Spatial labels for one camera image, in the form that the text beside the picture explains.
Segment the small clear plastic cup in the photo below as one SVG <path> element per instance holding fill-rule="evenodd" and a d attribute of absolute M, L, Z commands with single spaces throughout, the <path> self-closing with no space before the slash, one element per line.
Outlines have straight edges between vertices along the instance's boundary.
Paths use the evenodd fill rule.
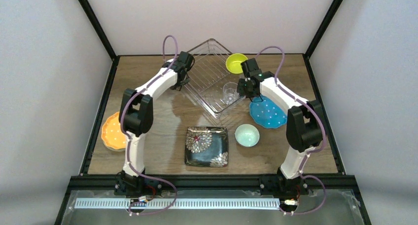
<path fill-rule="evenodd" d="M 223 97 L 221 101 L 227 105 L 232 104 L 237 99 L 239 99 L 240 95 L 237 92 L 238 84 L 236 82 L 228 82 L 226 83 L 223 88 Z"/>

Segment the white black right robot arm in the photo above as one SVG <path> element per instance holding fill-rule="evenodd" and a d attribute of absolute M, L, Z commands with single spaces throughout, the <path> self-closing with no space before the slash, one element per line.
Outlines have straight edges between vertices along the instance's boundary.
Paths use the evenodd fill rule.
<path fill-rule="evenodd" d="M 238 82 L 240 96 L 254 98 L 263 95 L 287 113 L 289 150 L 279 171 L 287 180 L 302 178 L 311 154 L 326 146 L 322 104 L 294 93 L 280 82 L 277 73 L 263 72 L 254 58 L 243 61 L 241 68 L 244 76 Z"/>

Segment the metal wire dish rack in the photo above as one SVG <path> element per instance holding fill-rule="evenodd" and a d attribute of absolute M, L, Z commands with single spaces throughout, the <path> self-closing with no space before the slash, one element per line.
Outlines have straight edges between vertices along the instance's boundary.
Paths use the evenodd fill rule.
<path fill-rule="evenodd" d="M 210 116 L 219 118 L 238 105 L 244 97 L 227 105 L 221 101 L 222 88 L 228 82 L 236 82 L 240 78 L 230 73 L 225 61 L 232 52 L 214 38 L 209 38 L 188 50 L 195 63 L 188 72 L 190 82 L 185 87 L 185 95 L 197 106 L 200 106 Z"/>

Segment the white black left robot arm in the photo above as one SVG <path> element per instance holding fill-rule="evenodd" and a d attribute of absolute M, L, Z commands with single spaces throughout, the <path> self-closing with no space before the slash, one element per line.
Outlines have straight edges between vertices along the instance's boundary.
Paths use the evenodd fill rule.
<path fill-rule="evenodd" d="M 126 136 L 125 162 L 118 174 L 117 192 L 140 193 L 145 187 L 144 148 L 154 120 L 153 102 L 166 90 L 180 89 L 189 82 L 188 72 L 195 59 L 188 52 L 166 61 L 158 73 L 136 89 L 126 89 L 119 113 L 122 133 Z"/>

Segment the yellow green bowl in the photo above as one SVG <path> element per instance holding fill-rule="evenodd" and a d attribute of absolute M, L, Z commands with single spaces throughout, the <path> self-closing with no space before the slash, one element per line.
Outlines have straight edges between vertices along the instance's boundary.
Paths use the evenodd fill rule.
<path fill-rule="evenodd" d="M 226 69 L 232 74 L 242 74 L 243 70 L 241 67 L 241 63 L 246 61 L 247 59 L 247 56 L 240 53 L 231 54 L 227 57 L 225 61 Z"/>

